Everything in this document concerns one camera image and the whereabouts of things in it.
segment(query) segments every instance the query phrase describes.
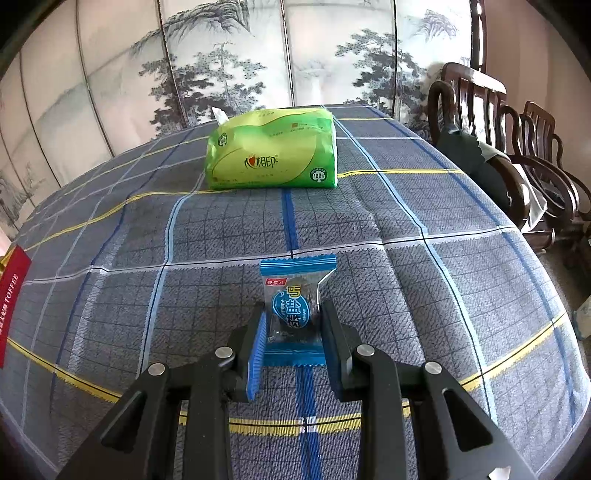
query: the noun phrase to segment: dark cushion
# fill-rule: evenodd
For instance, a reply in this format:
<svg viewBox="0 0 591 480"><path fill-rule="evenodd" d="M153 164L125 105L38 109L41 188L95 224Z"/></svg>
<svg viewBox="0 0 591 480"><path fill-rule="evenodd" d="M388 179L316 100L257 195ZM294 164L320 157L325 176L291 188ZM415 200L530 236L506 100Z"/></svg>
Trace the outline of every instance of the dark cushion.
<svg viewBox="0 0 591 480"><path fill-rule="evenodd" d="M437 149L468 175L499 208L507 211L509 197L503 177L487 161L495 154L502 154L490 145L485 145L483 154L480 141L466 130L443 130Z"/></svg>

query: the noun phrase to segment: plaid tablecloth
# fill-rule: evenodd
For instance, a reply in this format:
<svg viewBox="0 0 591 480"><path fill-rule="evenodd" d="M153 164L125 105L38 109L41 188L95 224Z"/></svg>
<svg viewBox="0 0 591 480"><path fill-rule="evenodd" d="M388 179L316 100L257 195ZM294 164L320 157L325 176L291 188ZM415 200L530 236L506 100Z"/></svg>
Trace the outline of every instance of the plaid tablecloth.
<svg viewBox="0 0 591 480"><path fill-rule="evenodd" d="M335 190L209 191L209 123L126 152L39 205L17 239L33 263L0 406L46 477L147 365L194 361L246 322L262 299L261 258L328 252L338 269L322 298L364 342L444 365L534 471L560 450L589 378L536 256L424 140L373 108L328 108ZM265 368L256 401L230 416L240 480L355 477L360 405L338 403L322 367Z"/></svg>

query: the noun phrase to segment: red toffee box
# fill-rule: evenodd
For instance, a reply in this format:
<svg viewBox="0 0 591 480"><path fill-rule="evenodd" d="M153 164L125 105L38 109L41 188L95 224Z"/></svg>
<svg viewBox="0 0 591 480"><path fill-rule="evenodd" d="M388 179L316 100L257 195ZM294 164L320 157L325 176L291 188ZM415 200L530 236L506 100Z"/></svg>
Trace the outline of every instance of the red toffee box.
<svg viewBox="0 0 591 480"><path fill-rule="evenodd" d="M4 367L12 312L30 265L31 260L18 245L9 249L0 261L0 270L4 269L0 274L0 368Z"/></svg>

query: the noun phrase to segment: green tissue pack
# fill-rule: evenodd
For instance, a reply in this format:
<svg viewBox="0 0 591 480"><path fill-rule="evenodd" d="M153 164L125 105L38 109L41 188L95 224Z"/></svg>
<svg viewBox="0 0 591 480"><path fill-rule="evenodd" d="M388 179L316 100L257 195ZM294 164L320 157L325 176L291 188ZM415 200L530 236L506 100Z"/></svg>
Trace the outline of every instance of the green tissue pack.
<svg viewBox="0 0 591 480"><path fill-rule="evenodd" d="M207 140L211 189L336 187L335 124L328 110L254 110L229 120L221 114Z"/></svg>

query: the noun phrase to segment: blue candy packet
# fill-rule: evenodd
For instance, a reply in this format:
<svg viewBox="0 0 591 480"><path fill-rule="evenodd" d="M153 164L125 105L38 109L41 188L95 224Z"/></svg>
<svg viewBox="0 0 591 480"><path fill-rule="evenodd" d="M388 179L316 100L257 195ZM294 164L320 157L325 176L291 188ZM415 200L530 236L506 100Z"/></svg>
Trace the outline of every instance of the blue candy packet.
<svg viewBox="0 0 591 480"><path fill-rule="evenodd" d="M336 256L261 261L269 332L264 365L325 365L320 337L320 285L336 270Z"/></svg>

